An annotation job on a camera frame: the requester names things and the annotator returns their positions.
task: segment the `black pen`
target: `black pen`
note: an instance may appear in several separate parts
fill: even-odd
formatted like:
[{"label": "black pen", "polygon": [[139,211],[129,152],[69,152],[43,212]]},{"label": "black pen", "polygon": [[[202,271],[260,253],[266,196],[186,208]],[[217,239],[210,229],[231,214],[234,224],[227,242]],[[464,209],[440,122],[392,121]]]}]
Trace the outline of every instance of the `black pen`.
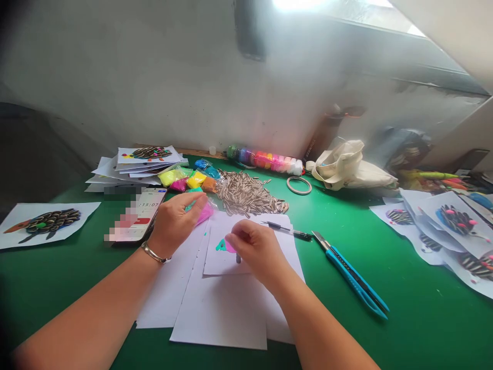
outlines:
[{"label": "black pen", "polygon": [[262,223],[269,225],[269,227],[272,229],[285,230],[285,231],[288,231],[290,233],[293,233],[293,236],[297,237],[298,239],[305,240],[305,241],[310,241],[313,237],[313,235],[311,235],[311,234],[307,234],[307,233],[304,233],[304,232],[301,232],[298,230],[288,229],[288,228],[285,228],[284,226],[272,223],[270,221],[262,221]]}]

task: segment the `finger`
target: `finger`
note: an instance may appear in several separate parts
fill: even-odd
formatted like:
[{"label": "finger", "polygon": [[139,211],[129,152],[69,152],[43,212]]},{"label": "finger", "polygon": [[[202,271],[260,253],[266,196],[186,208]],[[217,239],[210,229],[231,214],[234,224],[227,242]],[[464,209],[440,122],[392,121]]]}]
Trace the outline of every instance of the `finger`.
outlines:
[{"label": "finger", "polygon": [[204,209],[207,200],[208,200],[207,196],[199,197],[199,199],[197,199],[192,209],[190,209],[188,213],[185,215],[185,217],[190,219],[194,225],[197,223],[200,217],[200,213],[202,213],[202,210]]},{"label": "finger", "polygon": [[246,248],[248,248],[250,245],[245,242],[243,239],[241,239],[238,235],[236,234],[228,234],[224,237],[224,239],[231,244],[233,249],[241,256],[243,252],[245,252]]},{"label": "finger", "polygon": [[169,200],[169,202],[173,202],[173,204],[178,205],[180,208],[185,209],[185,207],[192,204],[195,200],[200,197],[207,197],[204,192],[191,192],[191,193],[183,193],[174,196]]},{"label": "finger", "polygon": [[245,234],[247,234],[248,236],[252,236],[252,233],[255,230],[258,230],[258,228],[260,228],[260,227],[262,227],[262,226],[253,222],[253,221],[241,220],[233,226],[233,229],[231,230],[231,232],[233,234],[240,236],[240,237],[242,237],[242,235],[245,235]]}]

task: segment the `bangle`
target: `bangle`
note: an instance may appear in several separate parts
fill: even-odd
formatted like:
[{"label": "bangle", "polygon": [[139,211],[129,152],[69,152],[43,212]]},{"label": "bangle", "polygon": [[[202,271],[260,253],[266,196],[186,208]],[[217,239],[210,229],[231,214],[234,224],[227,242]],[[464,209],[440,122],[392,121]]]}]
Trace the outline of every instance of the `bangle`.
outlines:
[{"label": "bangle", "polygon": [[162,264],[165,264],[166,262],[169,262],[172,257],[170,258],[161,258],[157,254],[155,254],[150,248],[149,245],[147,245],[147,241],[143,242],[142,245],[140,246],[144,252],[146,252],[148,255],[150,255],[152,258],[154,258],[157,262],[160,262]]}]

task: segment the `white wall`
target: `white wall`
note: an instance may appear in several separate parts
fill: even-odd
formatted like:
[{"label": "white wall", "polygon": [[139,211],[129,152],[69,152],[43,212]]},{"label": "white wall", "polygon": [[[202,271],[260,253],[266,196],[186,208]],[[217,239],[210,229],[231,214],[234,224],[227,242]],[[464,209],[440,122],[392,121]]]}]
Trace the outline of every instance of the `white wall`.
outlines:
[{"label": "white wall", "polygon": [[237,50],[232,0],[33,2],[4,50],[10,100],[53,115],[89,162],[132,143],[220,150],[233,142],[301,156],[334,101],[363,103],[340,134],[384,124],[439,140],[483,101],[434,87],[342,73],[311,22],[279,20],[267,62]]},{"label": "white wall", "polygon": [[[391,0],[417,27],[459,63],[488,92],[493,93],[493,36],[489,0]],[[479,107],[448,133],[425,159],[447,164],[471,149],[493,152],[493,100]],[[493,153],[475,168],[493,170]]]}]

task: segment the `smartphone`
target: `smartphone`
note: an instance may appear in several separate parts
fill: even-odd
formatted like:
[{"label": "smartphone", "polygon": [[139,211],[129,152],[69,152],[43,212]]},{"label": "smartphone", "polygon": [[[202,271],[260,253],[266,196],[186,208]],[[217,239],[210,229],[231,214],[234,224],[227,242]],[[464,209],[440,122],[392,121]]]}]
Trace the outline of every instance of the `smartphone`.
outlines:
[{"label": "smartphone", "polygon": [[164,202],[167,189],[145,188],[138,194],[135,208],[127,208],[121,221],[110,229],[105,240],[115,243],[137,243],[146,240],[154,226],[159,205]]}]

